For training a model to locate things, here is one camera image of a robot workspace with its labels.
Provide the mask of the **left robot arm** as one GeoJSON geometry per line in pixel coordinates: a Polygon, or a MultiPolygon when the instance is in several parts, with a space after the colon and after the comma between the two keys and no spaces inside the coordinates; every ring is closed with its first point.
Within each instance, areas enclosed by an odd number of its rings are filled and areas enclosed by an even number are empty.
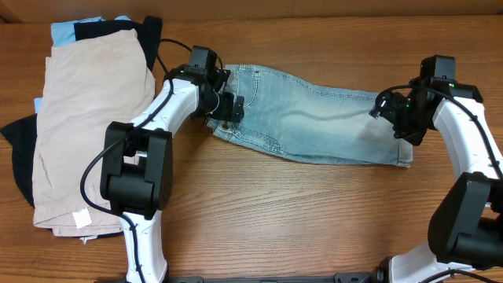
{"type": "Polygon", "coordinates": [[[107,127],[100,191],[122,226],[126,282],[167,281],[161,217],[173,186],[173,137],[189,116],[223,123],[244,118],[244,98],[225,90],[230,75],[214,50],[194,46],[188,64],[166,74],[161,92],[139,116],[107,127]]]}

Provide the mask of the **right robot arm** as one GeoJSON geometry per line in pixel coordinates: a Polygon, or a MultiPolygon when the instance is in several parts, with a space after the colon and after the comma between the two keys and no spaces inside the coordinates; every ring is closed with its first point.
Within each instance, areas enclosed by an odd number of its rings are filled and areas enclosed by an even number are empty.
{"type": "Polygon", "coordinates": [[[486,282],[480,271],[502,265],[502,154],[482,95],[455,79],[455,65],[454,57],[423,59],[418,77],[380,92],[369,112],[411,145],[438,131],[456,181],[431,217],[428,239],[383,260],[361,282],[442,282],[457,274],[486,282]]]}

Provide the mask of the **light blue denim shorts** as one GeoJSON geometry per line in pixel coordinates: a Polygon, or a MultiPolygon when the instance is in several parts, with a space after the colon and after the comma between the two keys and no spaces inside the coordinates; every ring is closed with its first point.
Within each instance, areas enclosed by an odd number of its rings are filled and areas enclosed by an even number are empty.
{"type": "Polygon", "coordinates": [[[412,145],[396,139],[388,121],[369,115],[375,93],[314,85],[259,65],[227,68],[226,90],[244,98],[244,117],[208,120],[215,137],[310,164],[412,163],[412,145]]]}

